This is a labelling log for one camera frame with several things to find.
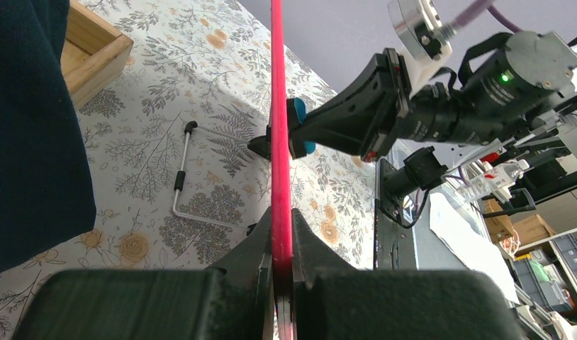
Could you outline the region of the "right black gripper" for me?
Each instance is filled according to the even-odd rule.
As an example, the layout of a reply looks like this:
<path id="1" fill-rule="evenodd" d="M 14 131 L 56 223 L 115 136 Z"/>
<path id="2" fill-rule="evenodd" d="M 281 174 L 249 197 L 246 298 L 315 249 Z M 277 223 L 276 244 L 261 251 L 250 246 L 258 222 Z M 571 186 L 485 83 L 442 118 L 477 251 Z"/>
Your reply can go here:
<path id="1" fill-rule="evenodd" d="M 395 55 L 375 54 L 342 92 L 293 129 L 293 154 L 313 142 L 374 162 L 397 139 L 488 145 L 522 137 L 551 96 L 571 87 L 577 53 L 556 33 L 496 33 L 470 47 L 456 78 L 395 103 Z"/>

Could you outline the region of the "pink-framed whiteboard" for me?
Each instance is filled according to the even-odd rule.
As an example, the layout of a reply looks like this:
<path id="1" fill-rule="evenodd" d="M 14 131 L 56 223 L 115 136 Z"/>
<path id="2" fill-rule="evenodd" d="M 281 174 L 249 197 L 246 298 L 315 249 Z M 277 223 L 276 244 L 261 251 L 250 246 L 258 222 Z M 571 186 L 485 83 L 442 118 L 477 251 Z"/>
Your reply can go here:
<path id="1" fill-rule="evenodd" d="M 279 338 L 293 338 L 293 237 L 282 1 L 271 1 L 271 255 Z"/>

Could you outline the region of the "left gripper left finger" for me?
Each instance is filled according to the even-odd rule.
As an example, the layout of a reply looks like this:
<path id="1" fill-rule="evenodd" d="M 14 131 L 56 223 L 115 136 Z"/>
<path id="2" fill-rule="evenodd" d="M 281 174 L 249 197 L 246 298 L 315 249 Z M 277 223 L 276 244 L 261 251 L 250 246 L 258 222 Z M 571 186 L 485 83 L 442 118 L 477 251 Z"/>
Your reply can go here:
<path id="1" fill-rule="evenodd" d="M 202 270 L 79 269 L 39 289 L 15 339 L 272 339 L 271 211 Z"/>

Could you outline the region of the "blue and black eraser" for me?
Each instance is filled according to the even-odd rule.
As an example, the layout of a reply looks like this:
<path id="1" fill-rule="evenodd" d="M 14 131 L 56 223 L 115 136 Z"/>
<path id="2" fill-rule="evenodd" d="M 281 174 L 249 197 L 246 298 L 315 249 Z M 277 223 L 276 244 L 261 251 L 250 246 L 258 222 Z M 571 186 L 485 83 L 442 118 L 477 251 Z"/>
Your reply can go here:
<path id="1" fill-rule="evenodd" d="M 311 141 L 294 140 L 292 132 L 302 126 L 307 119 L 306 104 L 300 98 L 288 98 L 286 100 L 288 145 L 292 159 L 299 159 L 314 153 L 316 143 Z"/>

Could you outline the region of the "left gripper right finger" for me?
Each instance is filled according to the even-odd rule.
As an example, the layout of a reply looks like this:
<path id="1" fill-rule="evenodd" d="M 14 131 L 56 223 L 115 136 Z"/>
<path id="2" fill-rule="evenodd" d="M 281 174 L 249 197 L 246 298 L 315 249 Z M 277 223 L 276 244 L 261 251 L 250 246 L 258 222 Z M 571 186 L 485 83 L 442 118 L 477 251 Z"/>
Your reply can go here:
<path id="1" fill-rule="evenodd" d="M 464 271 L 359 270 L 292 210 L 299 339 L 521 339 L 502 293 Z"/>

